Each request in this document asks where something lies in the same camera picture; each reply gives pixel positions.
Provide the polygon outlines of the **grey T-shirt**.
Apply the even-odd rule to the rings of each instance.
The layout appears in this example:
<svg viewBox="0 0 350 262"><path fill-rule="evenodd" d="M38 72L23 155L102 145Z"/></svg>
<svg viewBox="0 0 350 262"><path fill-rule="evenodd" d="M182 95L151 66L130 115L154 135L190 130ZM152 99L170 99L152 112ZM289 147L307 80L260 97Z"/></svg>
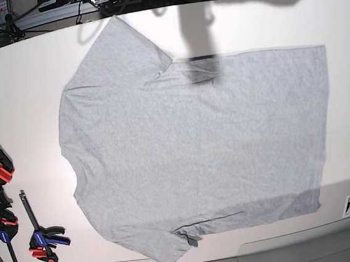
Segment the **grey T-shirt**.
<svg viewBox="0 0 350 262"><path fill-rule="evenodd" d="M78 206L157 262L202 235L316 212L327 68L324 46L175 62L110 18L60 102Z"/></svg>

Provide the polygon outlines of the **bar clamp on table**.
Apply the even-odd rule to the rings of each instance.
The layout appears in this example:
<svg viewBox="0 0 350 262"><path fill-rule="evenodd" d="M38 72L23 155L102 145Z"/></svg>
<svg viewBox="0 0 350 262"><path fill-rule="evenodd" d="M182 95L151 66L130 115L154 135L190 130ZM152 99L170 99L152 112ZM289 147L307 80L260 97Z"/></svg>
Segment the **bar clamp on table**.
<svg viewBox="0 0 350 262"><path fill-rule="evenodd" d="M44 262L59 262L53 249L57 248L58 245L69 246L71 243L71 240L64 236L65 228L59 226L41 227L35 218L25 191L21 190L19 197L34 228L29 243L29 252L31 252L32 257Z"/></svg>

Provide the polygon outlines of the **clamp at lower left edge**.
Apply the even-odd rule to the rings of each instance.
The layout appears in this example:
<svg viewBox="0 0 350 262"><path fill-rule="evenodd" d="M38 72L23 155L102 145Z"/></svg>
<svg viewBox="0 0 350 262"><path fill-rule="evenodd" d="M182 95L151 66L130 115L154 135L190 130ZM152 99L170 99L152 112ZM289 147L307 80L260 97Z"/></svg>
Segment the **clamp at lower left edge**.
<svg viewBox="0 0 350 262"><path fill-rule="evenodd" d="M19 231L19 222L10 208L12 203L6 197L4 188L0 186L0 241L7 245L12 261L18 262L11 241Z"/></svg>

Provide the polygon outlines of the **aluminium rail behind table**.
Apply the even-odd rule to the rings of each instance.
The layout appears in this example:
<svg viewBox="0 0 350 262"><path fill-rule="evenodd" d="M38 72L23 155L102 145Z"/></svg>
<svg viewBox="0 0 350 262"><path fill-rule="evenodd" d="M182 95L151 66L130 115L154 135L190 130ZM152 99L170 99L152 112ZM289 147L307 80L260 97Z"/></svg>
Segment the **aluminium rail behind table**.
<svg viewBox="0 0 350 262"><path fill-rule="evenodd" d="M40 27L48 23L64 20L67 18L76 17L80 15L97 12L99 9L95 8L88 2L85 4L72 3L66 6L40 12L35 15L24 17L16 21L15 25L21 30L28 30L29 28Z"/></svg>

